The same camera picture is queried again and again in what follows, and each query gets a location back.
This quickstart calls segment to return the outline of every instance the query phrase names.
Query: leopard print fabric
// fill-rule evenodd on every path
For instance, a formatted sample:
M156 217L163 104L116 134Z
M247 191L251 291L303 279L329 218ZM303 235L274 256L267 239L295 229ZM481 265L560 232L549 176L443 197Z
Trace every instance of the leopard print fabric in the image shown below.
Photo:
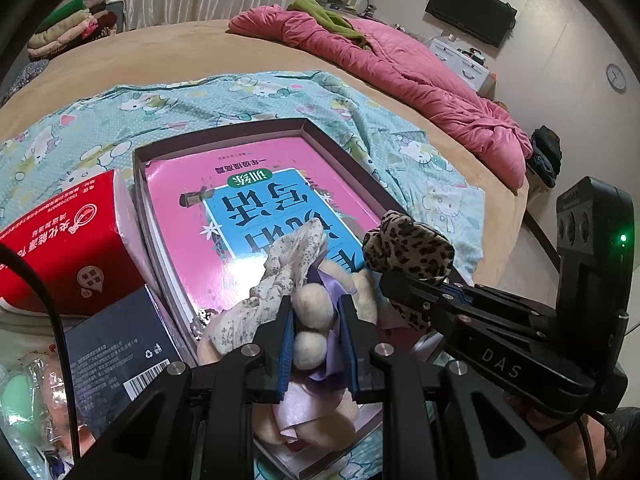
M388 211L380 227L364 235L362 253L371 270L399 270L435 285L449 275L455 255L453 246L436 229L396 211ZM391 305L410 327L429 331L431 321L427 316L397 303Z

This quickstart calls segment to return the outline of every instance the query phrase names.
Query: screw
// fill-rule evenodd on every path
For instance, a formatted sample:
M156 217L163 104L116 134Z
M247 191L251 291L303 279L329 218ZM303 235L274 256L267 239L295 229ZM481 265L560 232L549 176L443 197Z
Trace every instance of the screw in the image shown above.
M394 348L389 343L378 343L375 346L374 351L378 355L389 357L394 352Z
M451 373L456 375L464 375L469 371L469 367L464 361L452 361L448 366Z
M182 375L184 371L187 369L187 365L182 361L174 361L166 368L166 371L169 372L170 375Z
M255 357L260 353L260 347L255 343L248 343L242 347L242 355L247 357Z

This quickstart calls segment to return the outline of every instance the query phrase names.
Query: pink quilt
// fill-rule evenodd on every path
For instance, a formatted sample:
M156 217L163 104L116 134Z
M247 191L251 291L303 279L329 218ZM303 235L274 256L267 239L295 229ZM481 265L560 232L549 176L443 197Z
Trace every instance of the pink quilt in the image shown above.
M350 18L373 52L322 28L306 12L263 6L229 22L236 34L276 40L322 57L412 106L462 144L510 189L522 186L527 135L509 113L478 97L419 41L382 23Z

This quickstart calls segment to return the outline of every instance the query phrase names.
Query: green cloth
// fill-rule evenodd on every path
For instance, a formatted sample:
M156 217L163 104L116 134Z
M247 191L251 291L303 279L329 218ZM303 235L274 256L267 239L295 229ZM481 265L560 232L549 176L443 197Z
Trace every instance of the green cloth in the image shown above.
M47 16L38 27L36 34L44 32L49 27L53 27L57 22L61 22L65 18L71 16L74 12L78 12L78 10L82 9L86 9L84 0L71 0L68 4L54 10L49 16Z
M318 25L334 34L340 34L347 40L354 41L358 46L364 47L367 44L360 32L351 27L351 23L345 20L340 14L323 9L315 0L294 0L287 10L301 10L318 22Z

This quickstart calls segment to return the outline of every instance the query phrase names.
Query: hello kitty sheet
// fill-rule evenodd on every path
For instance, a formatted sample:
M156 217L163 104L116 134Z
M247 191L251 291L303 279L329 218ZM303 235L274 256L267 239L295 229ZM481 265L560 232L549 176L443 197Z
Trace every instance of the hello kitty sheet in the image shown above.
M136 147L212 126L292 117L312 120L415 219L449 238L456 267L471 279L482 257L484 192L467 185L424 131L327 72L116 86L49 114L0 150L0 228L112 168L132 185Z

